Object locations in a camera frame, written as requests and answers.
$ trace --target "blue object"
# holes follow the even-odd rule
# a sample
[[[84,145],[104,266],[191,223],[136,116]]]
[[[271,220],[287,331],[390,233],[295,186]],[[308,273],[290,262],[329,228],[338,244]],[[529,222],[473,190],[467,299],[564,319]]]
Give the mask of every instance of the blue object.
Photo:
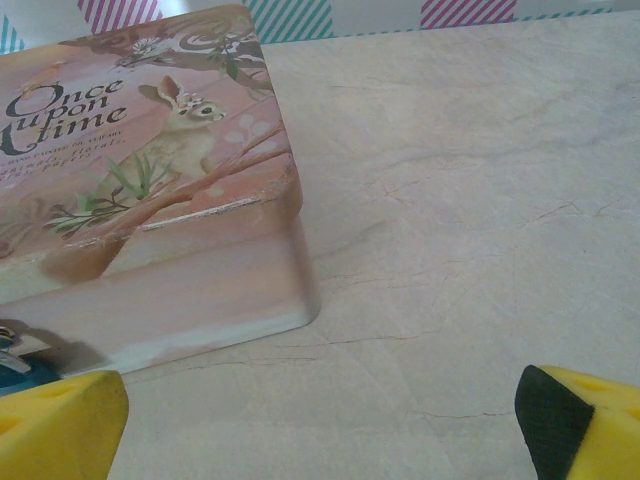
[[[0,397],[60,380],[60,376],[57,373],[42,363],[25,358],[21,360],[29,364],[31,370],[26,373],[19,373],[0,365]]]

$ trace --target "black rubber tip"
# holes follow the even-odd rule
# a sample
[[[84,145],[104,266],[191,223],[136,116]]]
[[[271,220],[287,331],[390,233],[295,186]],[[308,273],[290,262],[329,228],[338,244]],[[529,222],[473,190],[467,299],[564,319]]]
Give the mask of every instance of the black rubber tip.
[[[595,408],[537,367],[525,368],[516,417],[539,480],[566,480]]]

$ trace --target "yellow object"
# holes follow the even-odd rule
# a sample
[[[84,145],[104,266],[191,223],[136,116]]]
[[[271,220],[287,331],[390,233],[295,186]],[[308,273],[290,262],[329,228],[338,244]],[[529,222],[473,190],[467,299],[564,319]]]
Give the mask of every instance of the yellow object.
[[[105,480],[128,412],[117,372],[0,398],[0,479]]]
[[[595,407],[567,480],[639,480],[640,388],[563,368],[542,370]]]

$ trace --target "rabbit illustration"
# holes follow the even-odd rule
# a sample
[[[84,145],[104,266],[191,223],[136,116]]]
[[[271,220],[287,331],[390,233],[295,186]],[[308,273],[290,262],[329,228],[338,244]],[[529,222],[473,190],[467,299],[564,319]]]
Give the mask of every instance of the rabbit illustration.
[[[185,93],[175,79],[165,76],[157,87],[142,85],[142,95],[171,107],[160,133],[122,160],[118,167],[127,180],[135,184],[139,178],[139,162],[155,164],[155,171],[166,170],[162,182],[167,183],[181,175],[199,177],[205,173],[203,161],[213,150],[216,140],[207,125],[225,116],[215,103]],[[96,191],[96,198],[108,198],[118,178],[109,173]]]

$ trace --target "marble countertop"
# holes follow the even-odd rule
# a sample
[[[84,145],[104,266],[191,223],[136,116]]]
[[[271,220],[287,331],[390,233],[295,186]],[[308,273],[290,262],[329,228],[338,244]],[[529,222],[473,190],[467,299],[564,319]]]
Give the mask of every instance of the marble countertop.
[[[640,384],[640,12],[265,54],[322,313],[127,375],[110,480],[534,480],[526,365]]]

